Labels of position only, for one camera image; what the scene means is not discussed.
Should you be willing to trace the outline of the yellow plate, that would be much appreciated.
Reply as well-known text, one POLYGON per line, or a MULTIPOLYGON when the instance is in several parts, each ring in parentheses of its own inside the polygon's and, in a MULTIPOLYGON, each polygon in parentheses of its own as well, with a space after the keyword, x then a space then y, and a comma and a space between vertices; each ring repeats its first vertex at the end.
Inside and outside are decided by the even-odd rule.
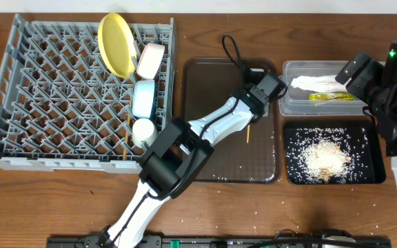
POLYGON ((111 73, 124 79, 134 73, 132 59, 137 58, 134 36, 121 15, 112 12, 102 18, 98 43, 101 58, 111 73))

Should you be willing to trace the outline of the clear plastic bin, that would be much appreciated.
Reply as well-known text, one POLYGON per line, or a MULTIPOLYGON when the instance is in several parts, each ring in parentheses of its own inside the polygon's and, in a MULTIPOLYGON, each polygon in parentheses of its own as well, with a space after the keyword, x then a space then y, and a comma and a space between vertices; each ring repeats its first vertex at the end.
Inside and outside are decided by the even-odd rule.
POLYGON ((354 96, 353 101, 311 101, 311 92, 293 88, 290 83, 298 76, 337 75, 346 61, 287 61, 283 65, 282 81, 287 84, 286 95, 279 100, 284 116, 302 115, 361 115, 366 104, 354 96))

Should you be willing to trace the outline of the rice and food scraps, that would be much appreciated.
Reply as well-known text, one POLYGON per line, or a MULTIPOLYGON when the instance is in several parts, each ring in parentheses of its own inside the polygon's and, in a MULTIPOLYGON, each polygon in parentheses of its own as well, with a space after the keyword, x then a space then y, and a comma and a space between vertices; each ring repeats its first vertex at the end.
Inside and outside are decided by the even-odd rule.
POLYGON ((289 180, 296 185, 375 181, 369 135, 362 127, 300 127, 285 131, 289 180))

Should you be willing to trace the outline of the green snack wrapper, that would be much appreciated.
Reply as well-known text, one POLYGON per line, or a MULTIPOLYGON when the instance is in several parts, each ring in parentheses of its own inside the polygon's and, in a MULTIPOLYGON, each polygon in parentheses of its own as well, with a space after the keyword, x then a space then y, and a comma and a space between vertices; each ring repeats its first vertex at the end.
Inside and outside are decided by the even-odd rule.
POLYGON ((332 93, 315 93, 309 95, 311 101, 353 101, 354 97, 351 94, 344 92, 332 93))

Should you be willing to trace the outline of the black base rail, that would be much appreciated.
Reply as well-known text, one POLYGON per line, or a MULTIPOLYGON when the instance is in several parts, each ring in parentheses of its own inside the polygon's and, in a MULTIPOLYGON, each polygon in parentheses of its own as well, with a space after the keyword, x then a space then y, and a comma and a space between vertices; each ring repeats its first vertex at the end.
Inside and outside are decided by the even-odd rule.
MULTIPOLYGON (((111 247, 103 233, 82 237, 49 237, 46 248, 96 248, 111 247)), ((137 248, 247 248, 247 247, 382 247, 390 248, 391 240, 352 236, 346 231, 328 230, 311 235, 299 236, 296 232, 285 229, 269 238, 204 238, 204 237, 163 237, 144 236, 137 248)))

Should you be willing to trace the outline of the pink white bowl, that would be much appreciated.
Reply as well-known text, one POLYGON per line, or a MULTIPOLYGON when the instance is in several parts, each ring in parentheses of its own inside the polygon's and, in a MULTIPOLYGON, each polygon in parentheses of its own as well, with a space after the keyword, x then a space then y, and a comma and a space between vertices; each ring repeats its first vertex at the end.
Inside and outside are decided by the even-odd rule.
POLYGON ((148 43, 145 45, 136 73, 143 79, 153 79, 159 70, 163 59, 165 47, 156 43, 148 43))

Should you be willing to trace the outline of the white napkin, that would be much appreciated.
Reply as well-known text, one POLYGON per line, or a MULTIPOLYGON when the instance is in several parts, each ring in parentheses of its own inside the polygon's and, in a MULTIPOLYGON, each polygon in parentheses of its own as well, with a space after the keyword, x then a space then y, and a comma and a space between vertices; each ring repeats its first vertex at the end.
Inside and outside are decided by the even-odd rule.
POLYGON ((317 92, 317 93, 335 93, 346 92, 345 85, 336 81, 335 75, 327 76, 298 76, 290 83, 293 88, 317 92))

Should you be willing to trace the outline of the wooden chopstick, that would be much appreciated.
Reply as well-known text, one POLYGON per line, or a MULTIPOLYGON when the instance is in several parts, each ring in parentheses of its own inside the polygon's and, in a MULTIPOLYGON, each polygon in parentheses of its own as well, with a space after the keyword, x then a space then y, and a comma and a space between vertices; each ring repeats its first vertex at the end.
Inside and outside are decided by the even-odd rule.
POLYGON ((250 125, 247 126, 247 137, 246 137, 246 143, 250 142, 250 125))
MULTIPOLYGON (((131 121, 131 113, 132 113, 132 99, 130 98, 130 102, 129 102, 129 109, 130 111, 127 111, 127 125, 130 125, 130 121, 131 121)), ((128 130, 125 130, 125 144, 128 144, 128 140, 129 140, 129 132, 128 130)), ((126 161, 126 155, 127 155, 128 151, 124 148, 123 150, 123 161, 126 161)))

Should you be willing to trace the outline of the light blue bowl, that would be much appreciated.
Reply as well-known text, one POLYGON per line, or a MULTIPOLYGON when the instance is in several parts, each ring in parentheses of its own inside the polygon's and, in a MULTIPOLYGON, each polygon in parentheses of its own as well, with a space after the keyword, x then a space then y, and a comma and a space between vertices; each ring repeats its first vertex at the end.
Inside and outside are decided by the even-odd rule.
POLYGON ((153 113, 155 81, 138 81, 134 86, 132 99, 132 114, 136 118, 150 118, 153 113))

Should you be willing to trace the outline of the white cup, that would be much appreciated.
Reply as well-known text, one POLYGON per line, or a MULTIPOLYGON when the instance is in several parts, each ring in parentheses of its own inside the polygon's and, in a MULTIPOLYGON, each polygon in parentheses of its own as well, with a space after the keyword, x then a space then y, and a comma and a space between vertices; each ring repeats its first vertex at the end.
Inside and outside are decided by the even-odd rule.
POLYGON ((132 126, 132 140, 137 147, 143 148, 144 143, 150 146, 156 140, 157 136, 156 126, 150 119, 140 118, 134 122, 132 126))

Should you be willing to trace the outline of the black waste tray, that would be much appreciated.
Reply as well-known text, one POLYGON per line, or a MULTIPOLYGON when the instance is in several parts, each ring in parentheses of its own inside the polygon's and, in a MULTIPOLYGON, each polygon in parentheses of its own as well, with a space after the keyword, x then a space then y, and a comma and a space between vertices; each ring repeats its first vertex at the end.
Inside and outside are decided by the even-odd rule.
POLYGON ((285 155, 285 131, 292 128, 300 127, 362 127, 369 135, 369 148, 371 151, 371 160, 373 163, 373 171, 375 173, 375 181, 372 183, 352 183, 352 184, 378 184, 386 179, 385 166, 383 155, 380 150, 379 138, 374 129, 373 123, 370 121, 292 121, 284 125, 283 138, 284 138, 284 155, 285 155))

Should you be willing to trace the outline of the dark brown serving tray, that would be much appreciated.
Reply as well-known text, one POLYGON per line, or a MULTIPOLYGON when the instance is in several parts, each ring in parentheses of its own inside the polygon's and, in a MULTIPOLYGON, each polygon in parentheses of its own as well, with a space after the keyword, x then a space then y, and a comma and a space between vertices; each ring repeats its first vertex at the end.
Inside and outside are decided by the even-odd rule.
MULTIPOLYGON (((183 68, 184 119, 196 120, 221 107, 239 89, 238 68, 225 58, 190 59, 183 68)), ((200 182, 273 183, 281 174, 281 142, 278 133, 278 102, 247 128, 230 134, 214 146, 214 153, 196 177, 200 182)))

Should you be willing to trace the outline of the grey dishwasher rack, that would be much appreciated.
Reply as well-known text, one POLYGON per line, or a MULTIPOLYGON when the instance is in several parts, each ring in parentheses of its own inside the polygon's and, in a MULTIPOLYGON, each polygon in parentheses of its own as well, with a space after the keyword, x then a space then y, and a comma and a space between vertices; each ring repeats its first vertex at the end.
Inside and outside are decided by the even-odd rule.
POLYGON ((140 172, 143 151, 131 138, 132 113, 127 125, 140 78, 107 69, 98 29, 97 23, 15 16, 0 66, 1 169, 140 172))

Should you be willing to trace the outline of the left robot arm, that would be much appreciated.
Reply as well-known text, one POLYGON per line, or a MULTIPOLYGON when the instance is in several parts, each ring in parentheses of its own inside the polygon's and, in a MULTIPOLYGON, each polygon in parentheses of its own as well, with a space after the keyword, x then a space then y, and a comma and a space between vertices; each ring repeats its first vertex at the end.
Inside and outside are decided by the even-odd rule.
POLYGON ((182 194, 224 138, 257 122, 265 106, 287 92, 268 72, 258 84, 233 92, 217 110, 185 122, 175 118, 146 149, 136 193, 119 220, 100 234, 97 247, 135 247, 161 205, 182 194))

